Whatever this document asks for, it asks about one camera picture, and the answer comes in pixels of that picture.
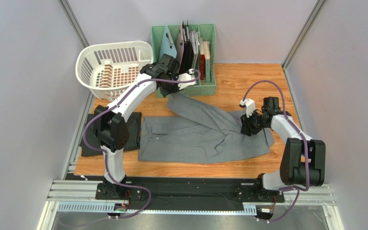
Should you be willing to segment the grey long sleeve shirt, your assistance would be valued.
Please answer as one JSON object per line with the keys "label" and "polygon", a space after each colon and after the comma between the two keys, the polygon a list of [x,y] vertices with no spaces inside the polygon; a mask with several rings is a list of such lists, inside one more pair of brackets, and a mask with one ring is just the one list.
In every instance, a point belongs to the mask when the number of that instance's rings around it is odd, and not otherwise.
{"label": "grey long sleeve shirt", "polygon": [[220,163],[270,152],[271,130],[241,133],[243,110],[226,112],[213,105],[172,94],[166,106],[174,116],[147,116],[141,129],[139,161]]}

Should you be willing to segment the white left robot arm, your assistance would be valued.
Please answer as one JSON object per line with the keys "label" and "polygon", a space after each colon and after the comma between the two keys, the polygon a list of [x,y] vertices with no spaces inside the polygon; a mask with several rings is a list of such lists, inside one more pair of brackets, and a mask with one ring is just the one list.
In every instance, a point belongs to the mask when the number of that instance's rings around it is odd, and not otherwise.
{"label": "white left robot arm", "polygon": [[123,151],[130,134],[127,121],[138,105],[163,84],[177,89],[170,83],[176,79],[180,64],[177,59],[164,54],[159,62],[147,64],[139,71],[135,81],[115,101],[95,109],[93,125],[105,159],[105,179],[121,185],[125,177]]}

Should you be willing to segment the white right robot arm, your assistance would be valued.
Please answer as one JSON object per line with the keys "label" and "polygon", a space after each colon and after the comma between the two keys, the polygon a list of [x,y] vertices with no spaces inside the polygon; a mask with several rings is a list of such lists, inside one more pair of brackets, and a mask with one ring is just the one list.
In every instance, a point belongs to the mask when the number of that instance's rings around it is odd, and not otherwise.
{"label": "white right robot arm", "polygon": [[264,189],[307,191],[311,186],[323,185],[325,143],[313,139],[297,127],[290,114],[280,108],[277,97],[264,98],[260,110],[256,109],[252,99],[241,100],[240,107],[245,109],[241,116],[242,134],[252,136],[269,128],[285,143],[280,169],[259,176]]}

